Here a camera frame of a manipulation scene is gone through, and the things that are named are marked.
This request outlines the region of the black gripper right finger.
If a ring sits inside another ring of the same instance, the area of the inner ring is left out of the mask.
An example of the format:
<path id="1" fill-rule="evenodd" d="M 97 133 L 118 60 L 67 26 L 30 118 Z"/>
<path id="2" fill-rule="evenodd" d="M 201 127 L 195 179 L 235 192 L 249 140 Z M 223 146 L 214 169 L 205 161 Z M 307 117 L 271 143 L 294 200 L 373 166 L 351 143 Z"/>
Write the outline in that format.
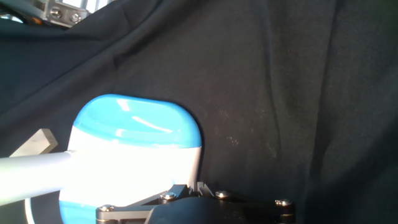
<path id="1" fill-rule="evenodd" d="M 288 199 L 262 201 L 220 184 L 197 183 L 198 196 L 216 203 L 224 218 L 233 217 L 245 223 L 295 223 L 295 203 Z"/>

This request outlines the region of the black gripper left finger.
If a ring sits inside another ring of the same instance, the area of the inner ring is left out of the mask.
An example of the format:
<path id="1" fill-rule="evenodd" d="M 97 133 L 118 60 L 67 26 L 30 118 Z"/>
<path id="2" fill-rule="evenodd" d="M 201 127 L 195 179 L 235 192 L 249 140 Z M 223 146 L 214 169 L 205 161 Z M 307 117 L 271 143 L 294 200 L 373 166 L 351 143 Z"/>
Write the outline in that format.
<path id="1" fill-rule="evenodd" d="M 96 224 L 144 223 L 155 207 L 193 196 L 195 190 L 196 187 L 174 184 L 169 190 L 124 207 L 102 205 L 96 209 Z"/>

